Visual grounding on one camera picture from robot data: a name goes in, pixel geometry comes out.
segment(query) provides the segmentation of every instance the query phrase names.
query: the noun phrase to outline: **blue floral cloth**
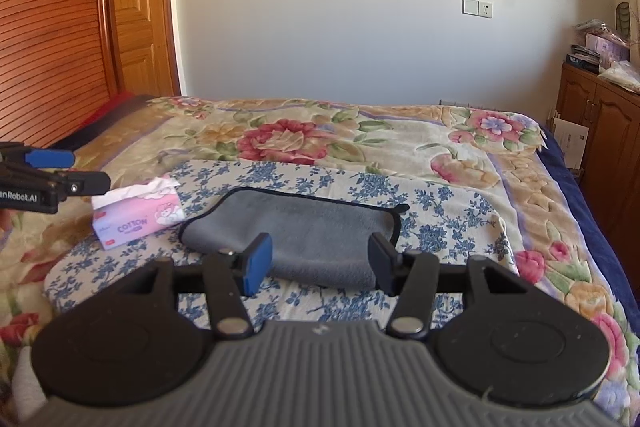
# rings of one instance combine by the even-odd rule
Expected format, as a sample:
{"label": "blue floral cloth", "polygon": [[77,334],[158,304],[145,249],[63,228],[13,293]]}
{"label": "blue floral cloth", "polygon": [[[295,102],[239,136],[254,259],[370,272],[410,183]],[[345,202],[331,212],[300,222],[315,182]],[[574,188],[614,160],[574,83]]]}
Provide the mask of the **blue floral cloth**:
{"label": "blue floral cloth", "polygon": [[[272,162],[192,160],[171,175],[181,183],[177,190],[187,218],[203,213],[236,187],[389,208],[406,203],[410,209],[402,216],[399,251],[430,251],[451,264],[465,264],[469,255],[482,254],[517,273],[504,221],[484,197],[465,188]],[[160,230],[110,251],[103,251],[92,235],[50,271],[46,295],[65,311],[150,259],[171,256],[178,265],[201,261],[201,254],[180,243],[177,232],[178,227]],[[266,278],[260,291],[244,304],[256,327],[267,319],[377,319],[384,326],[395,301],[380,291],[345,291]],[[204,295],[181,295],[178,310],[199,327],[209,326]],[[432,327],[440,327],[461,311],[461,295],[437,295]]]}

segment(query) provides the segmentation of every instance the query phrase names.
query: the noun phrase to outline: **wooden slat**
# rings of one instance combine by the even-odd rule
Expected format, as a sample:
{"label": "wooden slat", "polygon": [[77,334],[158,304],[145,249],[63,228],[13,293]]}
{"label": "wooden slat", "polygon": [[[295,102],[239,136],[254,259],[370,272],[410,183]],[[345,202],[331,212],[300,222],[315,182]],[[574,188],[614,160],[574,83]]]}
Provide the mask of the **wooden slat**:
{"label": "wooden slat", "polygon": [[50,144],[109,99],[98,0],[0,0],[0,140]]}

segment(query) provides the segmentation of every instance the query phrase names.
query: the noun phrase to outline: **pink box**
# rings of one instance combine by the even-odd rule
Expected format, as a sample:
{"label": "pink box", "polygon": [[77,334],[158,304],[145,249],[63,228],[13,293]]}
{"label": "pink box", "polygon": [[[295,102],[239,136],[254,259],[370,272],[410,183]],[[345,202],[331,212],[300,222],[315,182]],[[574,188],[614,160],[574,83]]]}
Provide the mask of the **pink box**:
{"label": "pink box", "polygon": [[184,220],[175,190],[116,201],[94,210],[94,230],[105,250]]}
{"label": "pink box", "polygon": [[629,60],[631,56],[629,48],[592,33],[587,34],[586,48],[600,54],[600,65],[606,70],[611,67],[612,62]]}

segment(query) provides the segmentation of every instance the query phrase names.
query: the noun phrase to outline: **floral blanket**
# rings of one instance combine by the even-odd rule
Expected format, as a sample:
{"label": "floral blanket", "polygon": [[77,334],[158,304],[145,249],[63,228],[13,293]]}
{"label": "floral blanket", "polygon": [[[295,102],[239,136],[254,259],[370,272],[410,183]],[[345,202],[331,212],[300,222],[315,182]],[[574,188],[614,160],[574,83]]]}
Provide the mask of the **floral blanket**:
{"label": "floral blanket", "polygon": [[[121,187],[187,160],[244,159],[472,188],[504,220],[520,275],[602,329],[612,362],[596,401],[632,425],[640,410],[638,338],[538,158],[542,146],[537,124],[511,113],[157,98],[78,150],[75,168],[104,170]],[[3,413],[11,416],[17,350],[53,315],[43,280],[91,234],[91,206],[71,198],[53,216],[0,211],[0,228],[0,393]]]}
{"label": "floral blanket", "polygon": [[[268,188],[386,208],[405,203],[409,211],[401,218],[399,250],[433,252],[450,264],[465,264],[472,254],[486,255],[517,272],[505,223],[476,190],[343,169],[242,160],[192,160],[174,169],[171,176],[181,183],[177,190],[187,218],[211,208],[236,187]],[[56,309],[64,311],[150,259],[171,256],[178,265],[197,263],[201,254],[180,243],[178,227],[160,230],[108,252],[91,235],[49,272],[44,285],[47,297]],[[260,291],[245,299],[244,305],[254,327],[260,327],[267,319],[375,319],[384,327],[395,302],[396,298],[382,291],[345,291],[266,278]],[[431,326],[442,327],[462,308],[462,295],[438,294]],[[210,327],[203,294],[181,295],[178,311],[197,326]]]}

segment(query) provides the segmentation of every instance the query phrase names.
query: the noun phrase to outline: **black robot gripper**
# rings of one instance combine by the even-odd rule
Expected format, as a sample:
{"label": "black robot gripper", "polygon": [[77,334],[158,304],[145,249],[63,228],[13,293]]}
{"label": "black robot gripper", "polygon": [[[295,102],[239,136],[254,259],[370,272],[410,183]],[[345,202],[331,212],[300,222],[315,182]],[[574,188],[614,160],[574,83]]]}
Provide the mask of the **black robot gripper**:
{"label": "black robot gripper", "polygon": [[[609,365],[594,324],[486,257],[440,264],[379,233],[368,256],[377,286],[399,296],[384,331],[267,321],[256,333],[240,296],[267,272],[266,234],[239,257],[151,261],[38,336],[32,363],[51,400],[33,425],[293,426],[315,414],[323,426],[615,425],[588,400]],[[179,293],[206,295],[211,330],[176,311]],[[464,311],[431,329],[437,293],[462,293]],[[296,413],[281,417],[286,404]],[[165,418],[174,410],[184,411],[177,423]]]}

